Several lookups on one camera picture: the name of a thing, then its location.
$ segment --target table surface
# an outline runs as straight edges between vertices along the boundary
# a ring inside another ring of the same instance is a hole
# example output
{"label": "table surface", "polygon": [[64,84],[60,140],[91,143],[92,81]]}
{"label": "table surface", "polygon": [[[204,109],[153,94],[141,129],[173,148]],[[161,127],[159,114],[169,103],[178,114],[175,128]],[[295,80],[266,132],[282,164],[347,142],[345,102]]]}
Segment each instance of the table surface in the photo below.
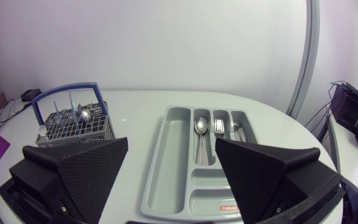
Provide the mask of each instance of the table surface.
{"label": "table surface", "polygon": [[[127,137],[129,151],[118,173],[100,223],[125,223],[135,220],[166,223],[141,214],[140,203],[149,173],[165,108],[168,105],[199,108],[243,110],[252,125],[259,144],[304,149],[321,149],[319,160],[335,170],[328,153],[319,141],[300,123],[263,103],[223,93],[188,91],[102,91],[117,138]],[[97,102],[92,91],[73,91],[73,101],[85,105]],[[43,119],[58,108],[70,107],[67,92],[50,95],[39,101]],[[9,168],[23,159],[22,147],[35,145],[39,125],[33,109],[27,108],[1,128],[0,136],[11,143],[0,160],[0,186],[11,178]],[[5,223],[20,223],[0,196],[0,217]],[[342,201],[326,217],[324,223],[341,223]],[[226,223],[242,223],[241,220]]]}
{"label": "table surface", "polygon": [[353,133],[329,117],[337,150],[338,172],[358,188],[358,145]]}

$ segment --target fork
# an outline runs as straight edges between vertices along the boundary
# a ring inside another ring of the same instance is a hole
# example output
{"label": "fork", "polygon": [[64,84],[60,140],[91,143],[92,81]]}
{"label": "fork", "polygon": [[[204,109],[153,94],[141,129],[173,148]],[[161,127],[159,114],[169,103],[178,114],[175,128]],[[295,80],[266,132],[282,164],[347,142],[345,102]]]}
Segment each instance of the fork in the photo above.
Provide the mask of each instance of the fork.
{"label": "fork", "polygon": [[218,138],[223,138],[224,136],[224,123],[222,119],[215,119],[215,135]]}

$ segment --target cutlery basket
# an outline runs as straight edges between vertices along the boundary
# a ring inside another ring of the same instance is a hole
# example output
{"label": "cutlery basket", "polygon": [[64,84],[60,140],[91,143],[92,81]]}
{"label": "cutlery basket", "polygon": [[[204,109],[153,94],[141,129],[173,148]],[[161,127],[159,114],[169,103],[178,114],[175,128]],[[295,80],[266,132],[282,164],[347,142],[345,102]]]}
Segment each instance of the cutlery basket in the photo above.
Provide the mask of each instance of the cutlery basket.
{"label": "cutlery basket", "polygon": [[[79,88],[92,88],[99,101],[98,103],[90,103],[81,106],[82,110],[88,110],[92,114],[91,121],[88,121],[87,123],[84,122],[80,116],[73,114],[71,109],[59,111],[63,126],[61,126],[56,112],[51,113],[45,122],[43,121],[37,104],[39,100],[60,91]],[[38,95],[31,101],[31,103],[39,125],[45,125],[47,128],[46,136],[40,136],[38,134],[35,140],[35,143],[39,147],[70,146],[115,138],[107,111],[107,102],[103,101],[97,83],[75,83],[56,87]]]}

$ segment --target tray compartment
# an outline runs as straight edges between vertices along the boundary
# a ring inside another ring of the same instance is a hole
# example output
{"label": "tray compartment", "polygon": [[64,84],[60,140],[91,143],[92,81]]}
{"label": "tray compartment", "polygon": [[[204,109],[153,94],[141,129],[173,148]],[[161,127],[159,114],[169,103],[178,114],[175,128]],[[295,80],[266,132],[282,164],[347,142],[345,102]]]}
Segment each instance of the tray compartment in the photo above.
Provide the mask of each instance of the tray compartment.
{"label": "tray compartment", "polygon": [[[193,114],[194,114],[193,124],[200,117],[205,118],[206,121],[208,122],[208,130],[204,134],[204,142],[205,142],[206,152],[208,155],[208,164],[209,166],[211,166],[215,163],[215,157],[212,156],[212,145],[211,145],[211,132],[213,133],[213,131],[211,130],[211,113],[209,112],[209,110],[206,109],[195,109]],[[200,143],[201,138],[199,134],[196,132],[196,130],[194,129],[194,125],[191,132],[193,132],[193,162],[196,163],[198,144]]]}
{"label": "tray compartment", "polygon": [[194,169],[191,173],[191,182],[197,187],[230,188],[222,169]]}
{"label": "tray compartment", "polygon": [[247,142],[256,144],[257,140],[246,114],[242,111],[232,111],[231,116],[233,118],[233,125],[240,124],[242,126]]}
{"label": "tray compartment", "polygon": [[214,110],[213,114],[214,114],[213,121],[215,121],[215,119],[222,119],[223,120],[223,123],[224,123],[224,136],[223,136],[223,138],[224,139],[230,139],[231,120],[230,120],[229,112],[227,112],[225,110]]}
{"label": "tray compartment", "polygon": [[189,199],[190,213],[200,216],[239,213],[231,189],[194,190]]}
{"label": "tray compartment", "polygon": [[170,108],[163,124],[147,205],[164,214],[185,206],[191,110]]}

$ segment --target label on tray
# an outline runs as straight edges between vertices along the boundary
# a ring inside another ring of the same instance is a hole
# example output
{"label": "label on tray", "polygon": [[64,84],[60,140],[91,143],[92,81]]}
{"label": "label on tray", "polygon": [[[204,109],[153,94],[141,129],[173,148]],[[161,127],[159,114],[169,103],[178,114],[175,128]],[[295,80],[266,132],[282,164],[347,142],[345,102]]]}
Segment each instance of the label on tray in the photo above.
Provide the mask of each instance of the label on tray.
{"label": "label on tray", "polygon": [[220,211],[233,211],[238,210],[239,207],[237,205],[222,205],[219,209]]}

